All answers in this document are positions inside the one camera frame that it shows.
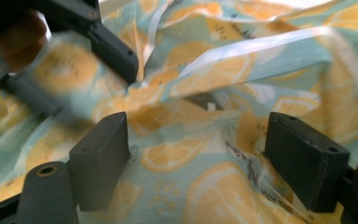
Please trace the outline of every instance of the fabric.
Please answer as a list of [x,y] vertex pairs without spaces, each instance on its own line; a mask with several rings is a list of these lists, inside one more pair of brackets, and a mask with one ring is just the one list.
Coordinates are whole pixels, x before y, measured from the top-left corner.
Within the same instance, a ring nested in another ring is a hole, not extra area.
[[[105,26],[136,52],[127,86],[74,34],[29,68],[78,116],[126,111],[131,158],[106,213],[83,223],[339,223],[301,205],[262,156],[269,112],[298,117],[358,164],[358,0],[140,0]],[[39,120],[0,91],[0,201],[90,127]]]

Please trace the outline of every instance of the screw hole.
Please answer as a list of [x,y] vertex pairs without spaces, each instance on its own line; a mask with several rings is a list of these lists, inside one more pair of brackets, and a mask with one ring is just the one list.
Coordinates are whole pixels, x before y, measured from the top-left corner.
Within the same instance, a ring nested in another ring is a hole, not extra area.
[[338,149],[336,149],[335,147],[329,147],[327,150],[331,152],[338,152]]
[[57,169],[55,166],[46,166],[46,167],[41,168],[36,173],[36,175],[39,177],[45,177],[45,176],[52,175],[52,174],[56,173],[56,171],[57,171]]

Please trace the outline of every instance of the crumpled fabric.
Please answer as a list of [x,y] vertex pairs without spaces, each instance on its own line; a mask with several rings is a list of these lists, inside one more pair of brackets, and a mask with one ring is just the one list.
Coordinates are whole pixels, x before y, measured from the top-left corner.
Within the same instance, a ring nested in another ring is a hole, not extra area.
[[[81,222],[339,223],[342,206],[307,211],[262,152],[276,111],[358,164],[358,0],[140,0],[103,22],[136,52],[137,83],[74,34],[53,36],[27,74],[83,119],[128,114],[131,158],[110,207]],[[40,120],[0,91],[0,201],[89,129]]]

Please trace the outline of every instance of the blurry black object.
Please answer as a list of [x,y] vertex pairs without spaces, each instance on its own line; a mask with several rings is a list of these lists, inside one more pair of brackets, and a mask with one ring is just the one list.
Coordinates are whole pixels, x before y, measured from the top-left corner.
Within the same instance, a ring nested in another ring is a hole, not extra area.
[[21,195],[0,203],[0,224],[76,224],[81,211],[105,211],[130,157],[127,119],[102,119],[70,151],[70,160],[35,167]]
[[[98,1],[87,0],[0,0],[0,31],[15,21],[28,7],[44,13],[54,29],[70,29],[89,38],[92,51],[127,82],[136,80],[138,60],[124,43],[101,23]],[[76,116],[55,96],[41,88],[26,71],[8,74],[0,57],[0,88],[15,94],[39,118],[56,117],[60,122],[77,127],[82,118]]]
[[88,38],[102,61],[128,83],[136,81],[136,54],[102,25],[97,0],[0,0],[0,31],[29,7],[45,15],[53,32],[73,30]]
[[313,212],[334,212],[342,223],[358,223],[358,167],[348,166],[349,151],[300,119],[269,115],[264,155],[299,200]]

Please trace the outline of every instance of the lemon slice pattern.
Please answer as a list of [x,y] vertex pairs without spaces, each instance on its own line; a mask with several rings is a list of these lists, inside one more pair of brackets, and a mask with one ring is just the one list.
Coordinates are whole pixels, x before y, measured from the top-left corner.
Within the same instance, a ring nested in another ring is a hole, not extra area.
[[265,203],[264,196],[250,186],[236,164],[215,165],[190,185],[184,223],[303,223],[277,205]]

